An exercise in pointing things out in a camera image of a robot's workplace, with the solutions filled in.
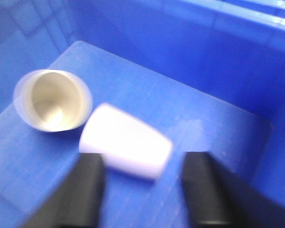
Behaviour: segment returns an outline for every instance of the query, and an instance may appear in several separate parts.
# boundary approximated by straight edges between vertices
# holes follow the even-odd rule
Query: blue platform
[[[0,228],[28,218],[78,157],[83,127],[42,133],[11,104],[41,68],[78,75],[94,107],[111,103],[174,143],[156,183],[108,170],[100,227],[186,228],[186,151],[211,151],[285,206],[285,16],[232,3],[0,0]]]
[[[179,181],[183,154],[211,151],[230,170],[250,180],[271,132],[270,123],[254,114],[85,42],[74,43],[49,68],[81,77],[95,106],[113,104],[173,141],[168,167],[156,183],[109,171],[104,228],[167,228],[176,227],[174,223],[186,227]],[[24,217],[34,211],[78,156],[79,132],[30,129],[11,104],[0,115],[2,203]],[[5,217],[0,215],[2,223]]]

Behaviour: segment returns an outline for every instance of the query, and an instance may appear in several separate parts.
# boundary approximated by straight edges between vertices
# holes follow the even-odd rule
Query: paper cup
[[[103,103],[87,121],[79,150],[101,153],[106,166],[157,179],[168,161],[172,142],[141,120]]]
[[[60,132],[81,126],[90,116],[92,95],[76,75],[62,70],[37,70],[20,79],[14,105],[30,126]]]

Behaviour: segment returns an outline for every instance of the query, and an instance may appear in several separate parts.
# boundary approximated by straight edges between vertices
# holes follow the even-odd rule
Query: blue surface
[[[86,80],[96,104],[123,108],[176,146],[157,184],[108,173],[102,227],[186,227],[177,177],[186,150],[211,150],[285,206],[285,20],[241,6],[218,0],[0,0],[0,224],[12,227],[31,213],[76,159],[80,129],[38,133],[9,104],[21,76],[48,67],[78,39],[188,85],[84,43],[52,65]],[[285,17],[285,9],[276,15]],[[96,64],[93,56],[102,61]]]
[[[74,43],[50,68],[81,77],[95,106],[109,102],[174,144],[168,167],[156,183],[108,172],[100,227],[167,228],[175,222],[187,227],[179,177],[184,152],[211,151],[249,180],[271,131],[270,124],[254,114],[85,42]],[[0,115],[0,195],[22,218],[74,163],[80,131],[38,132],[19,119],[12,105]],[[2,223],[5,216],[0,211]]]
[[[48,67],[77,40],[67,4],[0,0],[0,113],[23,75]]]

